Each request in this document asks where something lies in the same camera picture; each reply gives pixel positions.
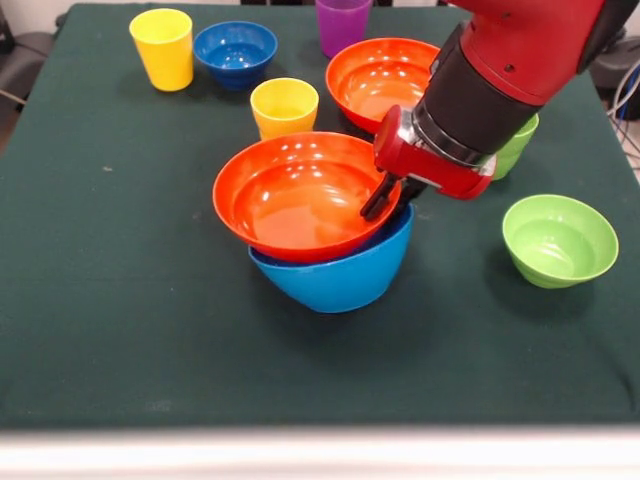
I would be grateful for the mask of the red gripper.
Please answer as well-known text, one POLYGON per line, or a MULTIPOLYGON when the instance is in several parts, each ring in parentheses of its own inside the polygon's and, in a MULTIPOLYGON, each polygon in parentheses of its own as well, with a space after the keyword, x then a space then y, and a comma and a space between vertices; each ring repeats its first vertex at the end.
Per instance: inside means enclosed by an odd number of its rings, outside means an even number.
POLYGON ((397 210, 406 209, 428 186, 452 198, 473 199, 489 186, 497 166, 495 155, 480 155, 478 160, 468 164, 449 155, 424 137, 410 110, 395 105, 384 116, 374 139, 374 164, 384 177, 360 215, 367 222, 376 220, 398 181, 405 178, 397 210))

